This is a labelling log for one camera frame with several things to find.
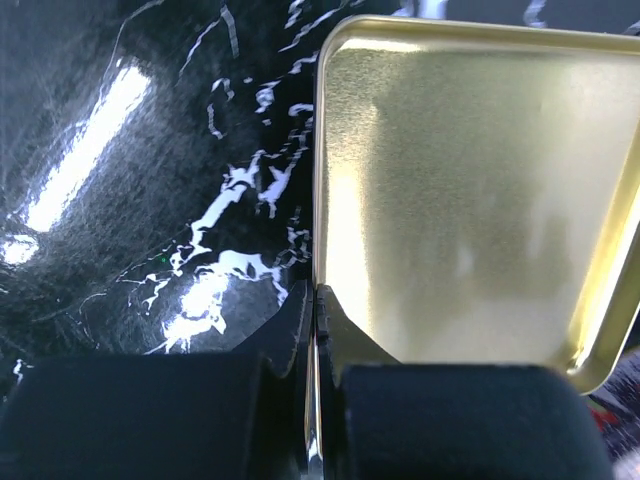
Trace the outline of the gold box lid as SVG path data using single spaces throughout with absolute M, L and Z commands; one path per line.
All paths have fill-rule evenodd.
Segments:
M 638 38 L 358 15 L 315 94 L 316 292 L 397 363 L 586 404 L 639 311 Z

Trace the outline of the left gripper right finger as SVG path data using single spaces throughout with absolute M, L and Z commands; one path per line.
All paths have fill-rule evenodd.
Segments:
M 538 366 L 400 364 L 321 286 L 314 309 L 329 479 L 609 479 L 580 395 Z

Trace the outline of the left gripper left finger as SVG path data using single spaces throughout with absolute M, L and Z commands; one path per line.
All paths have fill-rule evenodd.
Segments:
M 309 283 L 227 352 L 54 358 L 1 411 L 5 479 L 297 479 Z

